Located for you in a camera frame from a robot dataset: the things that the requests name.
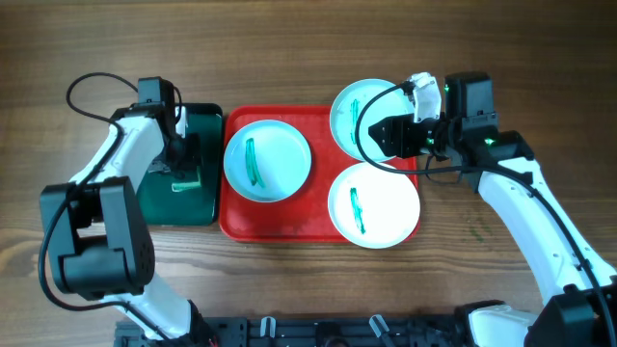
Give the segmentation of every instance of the red tray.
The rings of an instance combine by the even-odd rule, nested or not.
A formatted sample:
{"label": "red tray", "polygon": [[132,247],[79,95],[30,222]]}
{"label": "red tray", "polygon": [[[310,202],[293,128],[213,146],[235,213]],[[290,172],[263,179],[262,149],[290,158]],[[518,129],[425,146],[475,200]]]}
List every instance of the red tray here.
{"label": "red tray", "polygon": [[[257,120],[284,121],[305,136],[312,156],[310,174],[294,195],[268,203],[241,197],[229,186],[223,174],[219,217],[223,232],[240,242],[349,242],[330,220],[328,193],[335,178],[359,161],[336,144],[330,131],[330,106],[240,107],[228,117],[224,147],[233,134]],[[415,158],[394,158],[388,164],[398,169],[416,169]],[[410,180],[417,188],[417,176],[410,176]],[[410,238],[419,226],[418,221]]]}

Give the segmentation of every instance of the wooden surface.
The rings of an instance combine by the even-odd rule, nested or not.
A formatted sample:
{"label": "wooden surface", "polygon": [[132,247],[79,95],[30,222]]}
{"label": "wooden surface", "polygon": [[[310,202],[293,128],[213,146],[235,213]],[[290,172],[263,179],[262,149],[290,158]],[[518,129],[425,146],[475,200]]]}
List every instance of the wooden surface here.
{"label": "wooden surface", "polygon": [[[369,77],[486,70],[501,129],[524,135],[584,236],[617,265],[613,0],[10,3],[0,7],[0,345],[108,346],[121,319],[53,307],[36,280],[39,193],[81,170],[107,134],[64,101],[74,78],[98,70],[161,75],[186,101],[226,113],[329,104]],[[135,95],[96,79],[74,100],[111,115]],[[419,191],[422,227],[409,244],[238,244],[217,226],[153,228],[157,270],[210,316],[450,312],[486,299],[541,309],[488,205],[465,185],[422,178]]]}

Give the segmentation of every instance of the plate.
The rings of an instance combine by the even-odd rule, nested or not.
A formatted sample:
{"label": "plate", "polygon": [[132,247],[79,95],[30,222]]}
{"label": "plate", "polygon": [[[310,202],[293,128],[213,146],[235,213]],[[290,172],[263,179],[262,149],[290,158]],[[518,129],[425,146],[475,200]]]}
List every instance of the plate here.
{"label": "plate", "polygon": [[310,148],[293,126],[259,120],[229,140],[223,169],[229,185],[242,197],[274,202],[293,195],[310,172]]}
{"label": "plate", "polygon": [[359,163],[335,179],[328,194],[328,212],[347,240],[383,249],[412,234],[420,216],[420,200],[414,183],[404,174]]}
{"label": "plate", "polygon": [[[394,86],[393,83],[381,79],[365,79],[347,86],[336,97],[330,111],[330,130],[336,144],[348,155],[358,160],[364,160],[354,136],[356,120],[362,108],[380,92]],[[366,111],[360,126],[360,140],[366,155],[376,162],[390,160],[385,156],[377,143],[368,135],[368,127],[390,116],[400,116],[414,112],[414,105],[400,89],[388,93],[375,101]]]}

